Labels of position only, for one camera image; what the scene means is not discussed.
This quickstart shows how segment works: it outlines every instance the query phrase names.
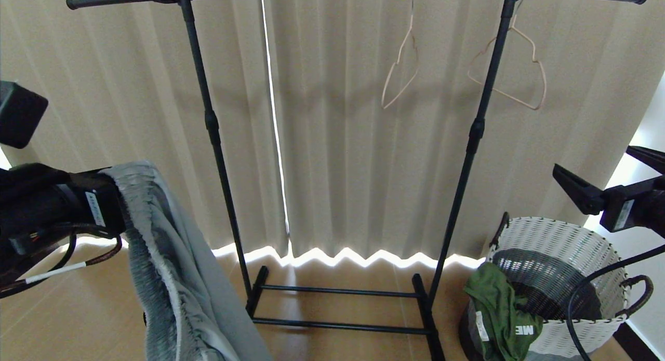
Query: curtain fold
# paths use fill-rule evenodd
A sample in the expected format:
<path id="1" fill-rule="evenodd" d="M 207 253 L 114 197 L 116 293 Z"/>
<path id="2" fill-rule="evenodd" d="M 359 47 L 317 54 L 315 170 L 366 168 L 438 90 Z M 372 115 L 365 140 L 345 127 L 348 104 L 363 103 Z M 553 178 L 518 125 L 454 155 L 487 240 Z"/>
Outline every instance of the curtain fold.
<path id="1" fill-rule="evenodd" d="M 245 250 L 287 250 L 260 0 L 194 1 Z M 84 171 L 155 162 L 212 248 L 233 242 L 177 4 L 71 11 L 2 0 L 2 79 L 48 98 L 13 165 Z"/>
<path id="2" fill-rule="evenodd" d="M 295 255 L 437 257 L 482 91 L 468 64 L 496 35 L 501 2 L 416 0 L 420 69 L 383 110 L 409 0 L 266 0 Z M 663 74 L 664 3 L 524 2 L 517 27 L 537 44 L 548 99 L 534 112 L 492 96 L 450 252 L 478 255 L 504 210 L 583 221 L 551 169 L 606 183 Z M 387 100 L 415 71 L 414 54 L 408 42 Z M 479 58 L 473 75 L 484 79 L 488 63 Z M 496 87 L 537 103 L 538 77 L 528 42 L 509 34 Z"/>

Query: tile floor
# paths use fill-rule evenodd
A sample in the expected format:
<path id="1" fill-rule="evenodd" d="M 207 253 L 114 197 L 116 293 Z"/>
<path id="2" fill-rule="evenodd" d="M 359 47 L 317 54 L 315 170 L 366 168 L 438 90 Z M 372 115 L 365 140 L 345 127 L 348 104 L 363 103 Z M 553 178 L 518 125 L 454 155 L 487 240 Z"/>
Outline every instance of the tile floor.
<path id="1" fill-rule="evenodd" d="M 73 261 L 100 252 L 98 245 L 79 243 Z M 36 269 L 48 266 L 50 256 Z M 235 255 L 219 263 L 245 300 Z M 367 268 L 344 259 L 329 267 L 310 261 L 282 267 L 272 257 L 249 264 L 252 279 L 265 264 L 268 283 L 368 290 L 412 291 L 411 277 L 420 273 L 429 287 L 433 269 L 416 263 L 400 269 L 378 260 Z M 451 263 L 434 306 L 434 320 L 448 360 L 466 360 L 459 345 L 457 323 L 466 305 L 461 291 L 472 269 Z M 0 359 L 143 359 L 145 327 L 123 250 L 113 259 L 80 271 L 57 276 L 38 287 L 0 300 Z M 421 326 L 415 299 L 359 297 L 309 292 L 266 290 L 256 316 L 364 323 L 387 326 Z M 257 325 L 276 360 L 358 359 L 425 360 L 429 351 L 424 336 L 318 328 L 281 328 Z M 613 339 L 594 359 L 625 361 L 629 357 Z"/>

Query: gray cloth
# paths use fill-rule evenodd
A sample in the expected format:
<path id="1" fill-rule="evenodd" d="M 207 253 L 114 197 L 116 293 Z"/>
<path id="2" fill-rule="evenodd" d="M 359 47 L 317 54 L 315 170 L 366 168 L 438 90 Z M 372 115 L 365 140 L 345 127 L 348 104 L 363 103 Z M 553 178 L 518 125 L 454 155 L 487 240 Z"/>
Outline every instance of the gray cloth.
<path id="1" fill-rule="evenodd" d="M 127 207 L 130 270 L 147 359 L 272 359 L 196 224 L 150 162 L 105 169 Z"/>

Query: laundry basket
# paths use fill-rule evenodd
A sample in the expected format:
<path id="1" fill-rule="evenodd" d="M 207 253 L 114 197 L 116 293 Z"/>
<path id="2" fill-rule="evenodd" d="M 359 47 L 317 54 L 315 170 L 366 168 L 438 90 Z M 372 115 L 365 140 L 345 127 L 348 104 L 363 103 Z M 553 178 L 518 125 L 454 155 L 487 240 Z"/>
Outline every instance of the laundry basket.
<path id="1" fill-rule="evenodd" d="M 564 321 L 568 298 L 585 276 L 619 260 L 605 238 L 581 226 L 538 217 L 509 219 L 507 213 L 504 215 L 487 261 L 501 268 L 516 295 L 527 297 L 522 310 L 545 320 L 526 359 L 581 359 Z M 639 281 L 645 282 L 646 290 L 629 307 L 630 286 Z M 653 284 L 648 277 L 627 279 L 624 269 L 607 273 L 579 290 L 573 300 L 573 318 L 586 351 L 591 353 L 605 344 L 618 326 L 646 303 L 652 292 Z M 463 317 L 460 335 L 470 337 L 467 343 L 480 352 L 475 309 L 468 307 Z"/>

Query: black metal clothes rack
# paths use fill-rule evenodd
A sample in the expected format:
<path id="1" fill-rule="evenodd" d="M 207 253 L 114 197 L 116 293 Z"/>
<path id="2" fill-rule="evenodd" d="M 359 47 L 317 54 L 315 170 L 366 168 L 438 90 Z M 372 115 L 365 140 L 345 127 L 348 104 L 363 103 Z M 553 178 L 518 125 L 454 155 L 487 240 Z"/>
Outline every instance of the black metal clothes rack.
<path id="1" fill-rule="evenodd" d="M 483 93 L 478 105 L 475 120 L 471 125 L 469 131 L 469 140 L 466 146 L 466 155 L 459 174 L 459 181 L 453 199 L 452 208 L 448 217 L 446 233 L 444 234 L 444 241 L 441 248 L 441 254 L 437 262 L 436 270 L 430 291 L 426 292 L 425 287 L 420 278 L 420 274 L 414 274 L 411 282 L 414 286 L 414 292 L 389 292 L 389 291 L 372 291 L 372 290 L 347 290 L 339 288 L 319 288 L 319 287 L 295 287 L 295 286 L 278 286 L 268 285 L 268 267 L 262 266 L 257 276 L 254 285 L 249 280 L 249 273 L 247 273 L 247 264 L 243 254 L 242 242 L 240 240 L 240 230 L 238 222 L 235 217 L 235 207 L 233 206 L 233 197 L 231 196 L 231 187 L 229 185 L 228 174 L 224 163 L 224 156 L 221 150 L 221 138 L 219 136 L 219 123 L 217 116 L 212 108 L 212 101 L 207 85 L 206 72 L 204 70 L 203 58 L 201 56 L 201 49 L 199 47 L 199 40 L 196 33 L 196 26 L 194 23 L 194 13 L 192 10 L 192 0 L 67 0 L 67 6 L 74 10 L 77 8 L 84 8 L 89 6 L 102 6 L 112 4 L 124 4 L 129 2 L 159 2 L 162 4 L 179 4 L 182 10 L 182 15 L 187 26 L 189 34 L 190 45 L 192 47 L 192 57 L 196 74 L 198 77 L 199 87 L 201 89 L 201 96 L 204 103 L 204 117 L 206 121 L 206 129 L 209 134 L 210 143 L 213 146 L 215 160 L 219 171 L 219 180 L 221 181 L 221 188 L 226 200 L 226 208 L 231 223 L 231 231 L 233 232 L 233 240 L 238 254 L 240 263 L 240 271 L 242 272 L 243 284 L 245 292 L 247 292 L 247 306 L 245 307 L 247 313 L 252 318 L 254 323 L 267 324 L 267 325 L 280 325 L 280 326 L 296 326 L 296 327 L 316 327 L 316 328 L 338 328 L 344 330 L 363 330 L 375 332 L 392 332 L 392 333 L 411 333 L 412 335 L 425 335 L 427 337 L 430 355 L 433 360 L 444 360 L 444 352 L 442 350 L 439 335 L 436 330 L 434 319 L 432 318 L 432 304 L 436 296 L 437 287 L 441 280 L 441 273 L 444 267 L 444 260 L 447 257 L 448 247 L 452 239 L 455 224 L 457 222 L 459 209 L 464 197 L 464 191 L 471 172 L 473 159 L 477 152 L 480 140 L 483 137 L 485 130 L 485 113 L 489 105 L 489 98 L 491 97 L 492 87 L 496 79 L 497 71 L 499 70 L 499 61 L 501 61 L 501 54 L 503 47 L 506 43 L 506 35 L 510 20 L 515 10 L 515 3 L 518 0 L 503 0 L 503 10 L 501 11 L 501 21 L 497 32 L 496 43 L 492 51 L 492 57 L 487 70 L 487 77 L 483 86 Z M 646 0 L 608 0 L 608 1 L 622 1 L 633 2 L 635 4 L 643 4 Z M 300 292 L 320 292 L 320 293 L 333 293 L 343 295 L 369 295 L 369 296 L 382 296 L 382 297 L 407 297 L 416 299 L 420 309 L 420 316 L 422 317 L 422 328 L 413 327 L 396 327 L 396 326 L 377 326 L 377 325 L 356 325 L 349 323 L 328 323 L 328 322 L 312 322 L 300 320 L 283 320 L 275 318 L 260 318 L 254 315 L 261 293 L 263 290 L 289 290 Z"/>

